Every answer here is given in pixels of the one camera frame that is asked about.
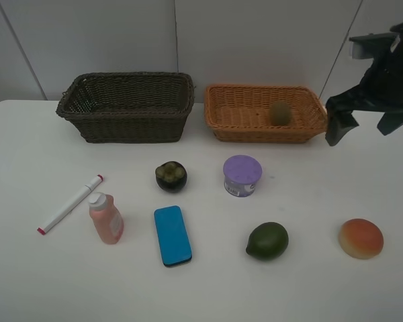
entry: green lime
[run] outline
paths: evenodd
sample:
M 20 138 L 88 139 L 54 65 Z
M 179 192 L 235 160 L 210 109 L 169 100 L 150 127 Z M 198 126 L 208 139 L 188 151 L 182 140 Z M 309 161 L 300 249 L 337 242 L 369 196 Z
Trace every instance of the green lime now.
M 247 254 L 258 260 L 279 257 L 288 247 L 288 233 L 279 223 L 263 223 L 249 235 Z

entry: toy fruit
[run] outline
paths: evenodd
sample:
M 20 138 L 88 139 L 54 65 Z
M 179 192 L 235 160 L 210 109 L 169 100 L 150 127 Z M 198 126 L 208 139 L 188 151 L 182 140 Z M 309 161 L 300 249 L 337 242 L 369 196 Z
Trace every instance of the toy fruit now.
M 169 161 L 155 169 L 156 183 L 168 193 L 178 193 L 187 183 L 187 171 L 182 164 Z
M 279 223 L 263 223 L 249 235 L 247 254 L 258 260 L 279 257 L 288 247 L 288 233 Z
M 351 257 L 368 260 L 382 251 L 384 237 L 374 223 L 365 219 L 351 219 L 342 225 L 339 243 Z
M 283 101 L 274 102 L 269 111 L 271 125 L 287 126 L 291 122 L 291 107 Z

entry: mangosteen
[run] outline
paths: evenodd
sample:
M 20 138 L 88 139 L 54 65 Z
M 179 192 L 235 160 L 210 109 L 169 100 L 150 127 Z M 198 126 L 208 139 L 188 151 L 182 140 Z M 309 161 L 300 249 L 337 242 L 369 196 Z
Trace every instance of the mangosteen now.
M 155 169 L 156 183 L 168 193 L 178 193 L 187 183 L 187 171 L 182 164 L 169 161 Z

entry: bottle cap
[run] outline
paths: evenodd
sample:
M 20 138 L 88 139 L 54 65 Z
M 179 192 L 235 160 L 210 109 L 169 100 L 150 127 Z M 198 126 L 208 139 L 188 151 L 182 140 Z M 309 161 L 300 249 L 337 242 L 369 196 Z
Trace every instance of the bottle cap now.
M 261 178 L 263 169 L 250 156 L 232 156 L 224 163 L 224 175 L 238 184 L 255 184 Z
M 91 193 L 88 197 L 89 208 L 100 211 L 107 207 L 107 198 L 104 193 Z

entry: dark brown wicker basket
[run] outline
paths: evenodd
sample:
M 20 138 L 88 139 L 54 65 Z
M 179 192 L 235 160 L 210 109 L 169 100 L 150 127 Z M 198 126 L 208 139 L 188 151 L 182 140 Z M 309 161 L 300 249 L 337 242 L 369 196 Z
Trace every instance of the dark brown wicker basket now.
M 90 143 L 176 142 L 193 103 L 187 74 L 99 72 L 78 76 L 56 113 Z

